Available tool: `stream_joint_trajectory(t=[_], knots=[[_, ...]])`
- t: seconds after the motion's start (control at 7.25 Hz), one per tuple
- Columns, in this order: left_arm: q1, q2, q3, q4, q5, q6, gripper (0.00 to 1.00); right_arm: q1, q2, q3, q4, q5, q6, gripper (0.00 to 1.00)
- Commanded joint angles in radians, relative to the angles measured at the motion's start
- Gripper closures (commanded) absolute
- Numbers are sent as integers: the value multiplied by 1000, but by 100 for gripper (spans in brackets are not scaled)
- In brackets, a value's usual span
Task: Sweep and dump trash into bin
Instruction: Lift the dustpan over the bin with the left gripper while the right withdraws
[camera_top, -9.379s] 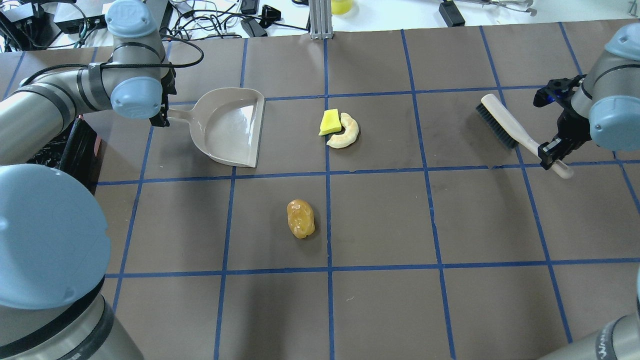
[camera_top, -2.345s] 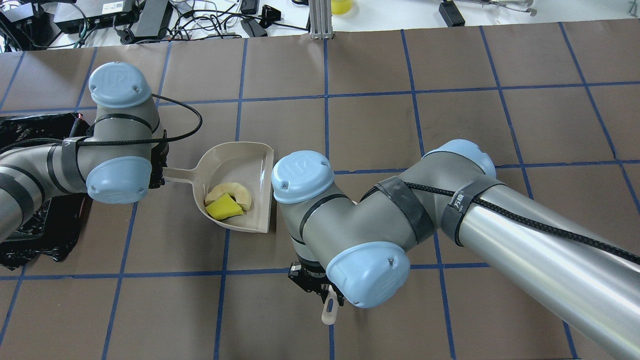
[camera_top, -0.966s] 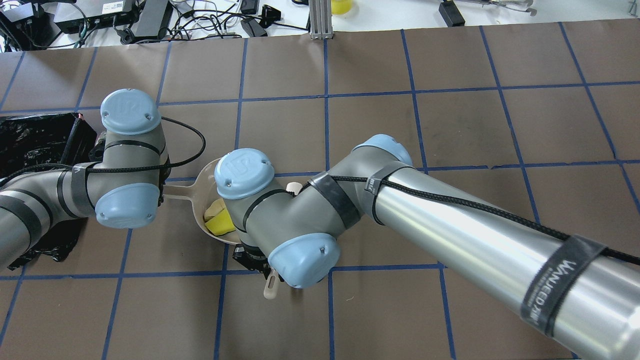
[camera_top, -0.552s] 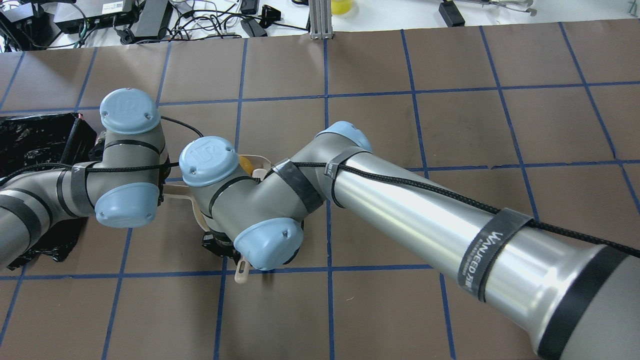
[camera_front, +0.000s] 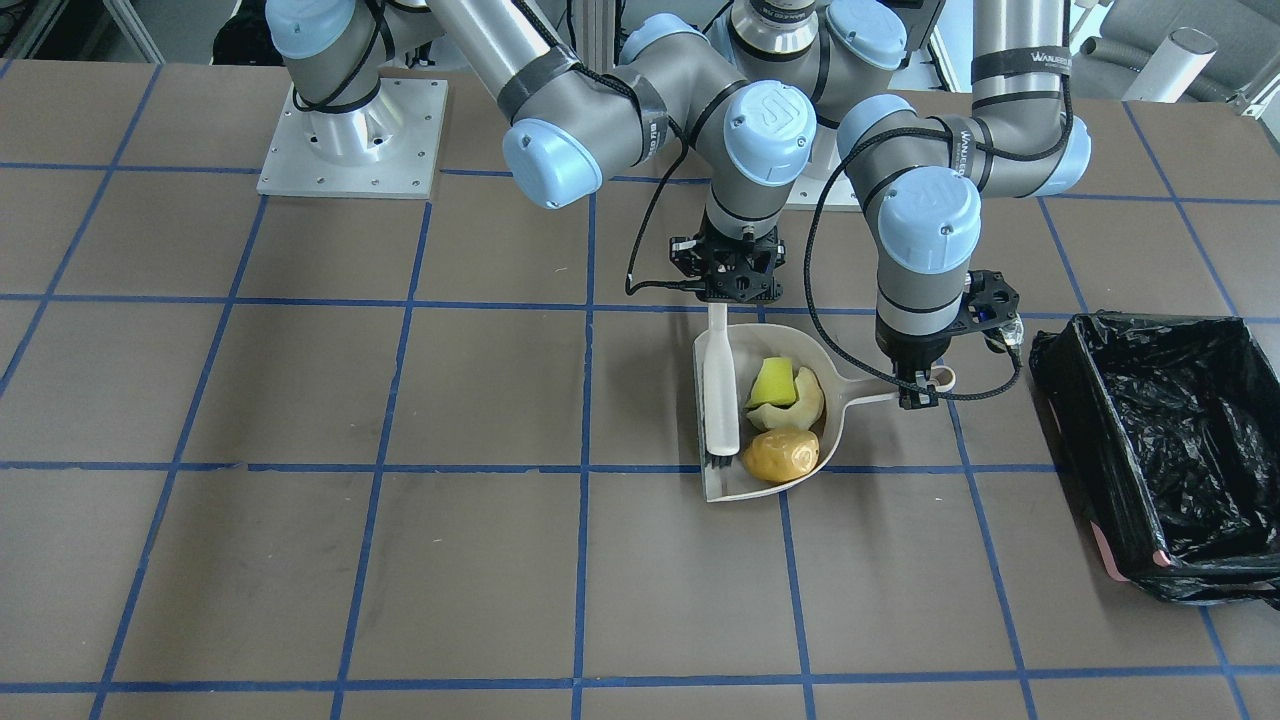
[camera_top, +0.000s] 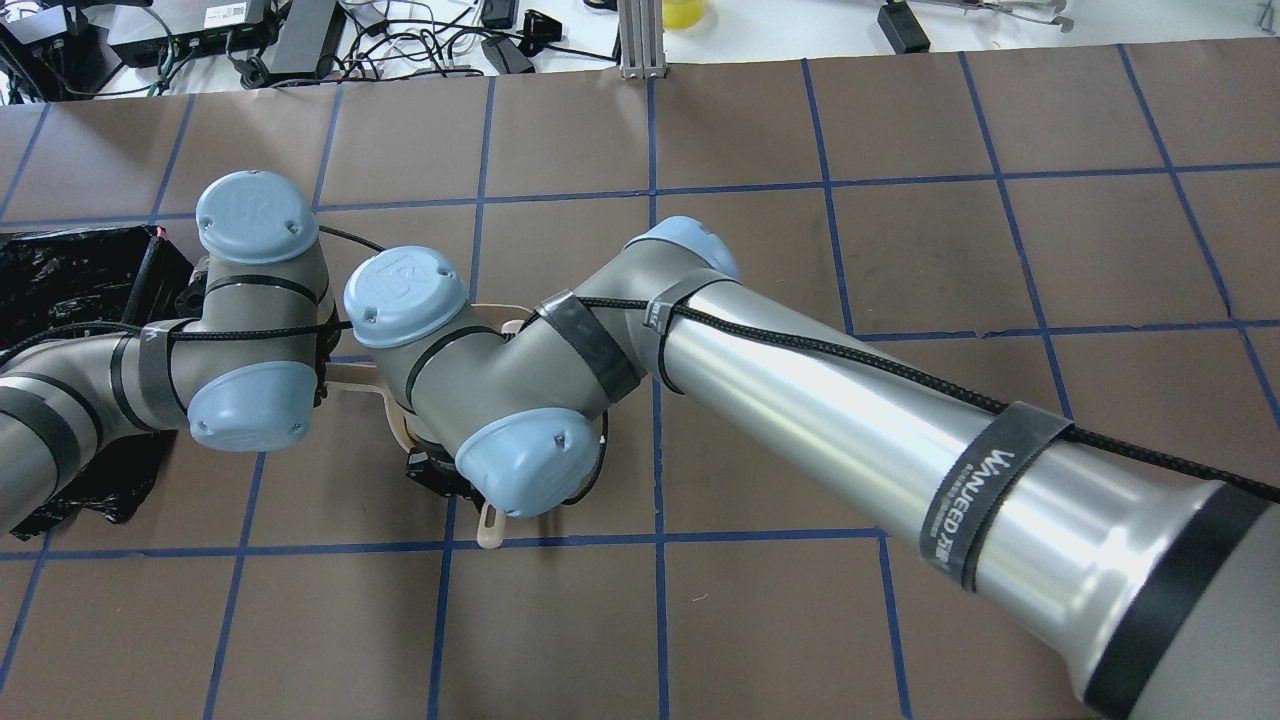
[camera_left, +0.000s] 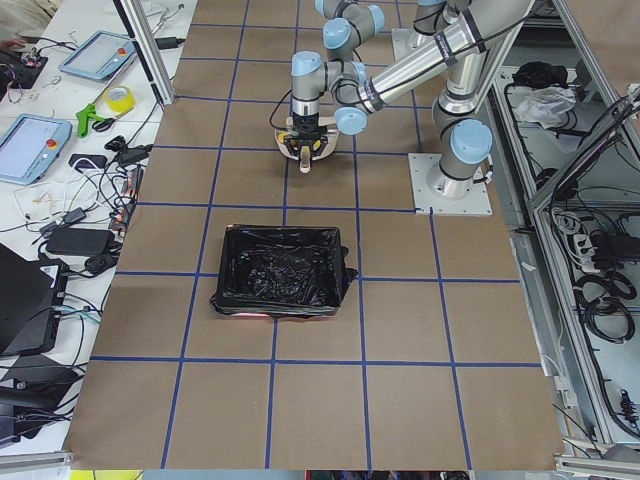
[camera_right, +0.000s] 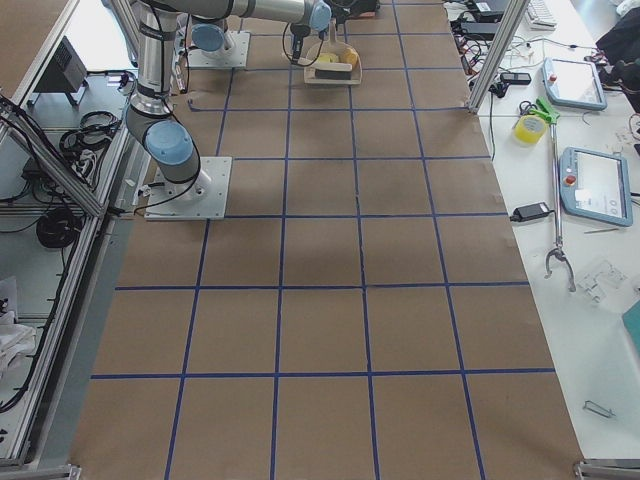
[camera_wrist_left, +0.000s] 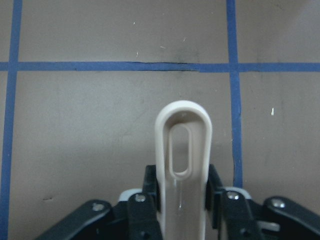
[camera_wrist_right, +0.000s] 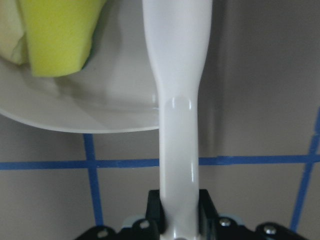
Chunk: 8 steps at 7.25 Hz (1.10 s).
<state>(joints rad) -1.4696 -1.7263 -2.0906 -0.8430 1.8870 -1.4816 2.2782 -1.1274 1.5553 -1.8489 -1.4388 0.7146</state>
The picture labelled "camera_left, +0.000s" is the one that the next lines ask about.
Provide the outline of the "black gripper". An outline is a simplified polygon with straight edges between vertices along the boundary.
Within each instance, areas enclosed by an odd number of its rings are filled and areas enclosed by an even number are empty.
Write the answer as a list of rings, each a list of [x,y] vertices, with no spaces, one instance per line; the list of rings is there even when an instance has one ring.
[[[286,120],[287,133],[286,149],[291,159],[298,159],[302,143],[311,145],[313,158],[324,158],[328,153],[328,126],[321,123],[318,113],[313,115],[298,115],[293,113]]]

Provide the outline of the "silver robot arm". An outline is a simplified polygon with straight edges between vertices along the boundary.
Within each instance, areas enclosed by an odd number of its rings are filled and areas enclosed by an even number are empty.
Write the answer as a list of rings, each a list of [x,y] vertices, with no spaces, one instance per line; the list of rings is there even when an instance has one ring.
[[[478,162],[464,158],[453,140],[459,125],[484,100],[532,7],[530,1],[420,1],[414,19],[415,45],[369,77],[354,54],[382,30],[383,11],[356,1],[316,2],[316,11],[326,20],[326,53],[293,55],[291,116],[274,130],[278,148],[307,173],[315,161],[334,151],[338,135],[360,134],[370,115],[446,73],[447,84],[434,112],[447,148],[440,169],[454,185],[471,181]]]
[[[385,26],[385,15],[378,5],[315,0],[314,6],[326,19],[322,38],[329,61],[353,60],[355,50],[379,34]]]

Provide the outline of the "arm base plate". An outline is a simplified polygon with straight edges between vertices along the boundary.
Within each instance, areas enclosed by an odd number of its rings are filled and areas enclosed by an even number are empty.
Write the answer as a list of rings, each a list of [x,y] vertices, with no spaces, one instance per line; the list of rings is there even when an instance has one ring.
[[[393,28],[391,31],[394,59],[400,60],[425,43],[427,37],[411,28]]]
[[[453,180],[440,169],[441,154],[410,153],[409,171],[417,215],[488,217],[493,214],[481,168],[472,179]]]

